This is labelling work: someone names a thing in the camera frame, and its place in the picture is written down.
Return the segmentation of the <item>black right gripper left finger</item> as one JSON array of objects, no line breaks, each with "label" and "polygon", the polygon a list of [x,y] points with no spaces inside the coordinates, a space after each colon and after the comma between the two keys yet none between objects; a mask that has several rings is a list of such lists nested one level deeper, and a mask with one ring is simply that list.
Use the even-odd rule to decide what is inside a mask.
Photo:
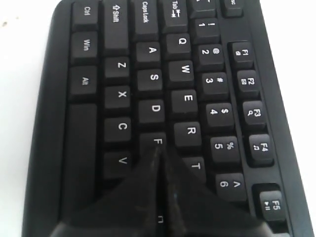
[{"label": "black right gripper left finger", "polygon": [[52,237],[154,237],[160,147],[148,148],[111,193],[61,221]]}]

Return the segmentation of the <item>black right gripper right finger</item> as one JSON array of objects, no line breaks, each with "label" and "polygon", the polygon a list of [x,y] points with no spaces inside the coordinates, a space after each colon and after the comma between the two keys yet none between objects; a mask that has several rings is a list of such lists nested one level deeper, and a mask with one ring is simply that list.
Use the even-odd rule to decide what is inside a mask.
[{"label": "black right gripper right finger", "polygon": [[174,149],[161,151],[169,237],[271,237],[269,225],[217,197]]}]

